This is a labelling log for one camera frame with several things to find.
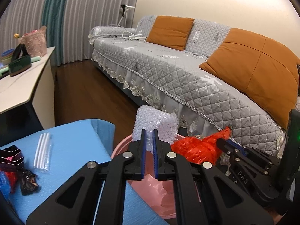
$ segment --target sofa armrest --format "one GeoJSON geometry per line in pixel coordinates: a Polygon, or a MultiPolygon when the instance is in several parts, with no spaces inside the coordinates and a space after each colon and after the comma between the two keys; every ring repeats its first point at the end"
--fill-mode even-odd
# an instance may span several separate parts
{"type": "Polygon", "coordinates": [[[88,38],[90,39],[90,44],[94,44],[97,38],[120,37],[122,35],[124,35],[124,37],[127,37],[131,35],[130,33],[124,33],[125,31],[133,34],[135,33],[135,29],[133,28],[96,26],[92,28],[90,34],[88,35],[88,38]]]}

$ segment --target blue tablecloth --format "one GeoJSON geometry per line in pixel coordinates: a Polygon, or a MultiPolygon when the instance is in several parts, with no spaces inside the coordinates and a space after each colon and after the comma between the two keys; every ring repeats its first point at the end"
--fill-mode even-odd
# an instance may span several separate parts
{"type": "MultiPolygon", "coordinates": [[[[35,208],[90,160],[98,163],[110,160],[115,126],[109,122],[89,119],[40,131],[1,147],[16,145],[25,157],[25,168],[38,175],[40,190],[32,195],[22,196],[18,186],[10,196],[20,219],[25,223],[35,208]],[[41,133],[51,134],[53,143],[50,170],[47,173],[33,168],[33,161],[41,133]]],[[[126,186],[123,224],[167,225],[131,188],[126,186]]]]}

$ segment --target curtain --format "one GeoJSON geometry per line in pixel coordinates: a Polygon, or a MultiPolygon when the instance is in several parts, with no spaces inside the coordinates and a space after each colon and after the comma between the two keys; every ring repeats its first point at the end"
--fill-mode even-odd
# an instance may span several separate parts
{"type": "Polygon", "coordinates": [[[66,0],[45,0],[41,25],[46,25],[47,47],[56,46],[55,62],[63,62],[63,20],[66,0]]]}
{"type": "MultiPolygon", "coordinates": [[[[117,24],[121,18],[120,5],[135,6],[137,0],[67,0],[63,24],[64,63],[92,57],[92,45],[87,35],[95,26],[117,24]]],[[[134,10],[127,15],[131,27],[134,10]]]]}
{"type": "Polygon", "coordinates": [[[41,26],[44,0],[11,0],[0,19],[0,52],[18,45],[21,36],[41,26]]]}

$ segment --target pink trash bin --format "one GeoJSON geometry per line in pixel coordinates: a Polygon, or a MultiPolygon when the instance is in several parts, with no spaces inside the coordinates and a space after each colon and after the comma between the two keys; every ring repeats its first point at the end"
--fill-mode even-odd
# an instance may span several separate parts
{"type": "MultiPolygon", "coordinates": [[[[184,137],[177,134],[176,140],[184,137]]],[[[132,141],[132,135],[122,140],[114,149],[111,158],[127,151],[128,144],[132,141]]],[[[174,191],[172,181],[158,181],[154,178],[153,154],[146,152],[145,177],[142,181],[128,181],[139,196],[161,218],[171,219],[176,217],[174,191]]]]}

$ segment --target wooden floor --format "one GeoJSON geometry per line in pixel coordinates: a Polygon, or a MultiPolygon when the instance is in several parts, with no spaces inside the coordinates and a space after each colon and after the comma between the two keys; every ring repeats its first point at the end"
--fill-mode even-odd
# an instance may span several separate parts
{"type": "Polygon", "coordinates": [[[103,119],[115,125],[114,147],[133,131],[138,106],[90,60],[56,69],[55,124],[103,119]]]}

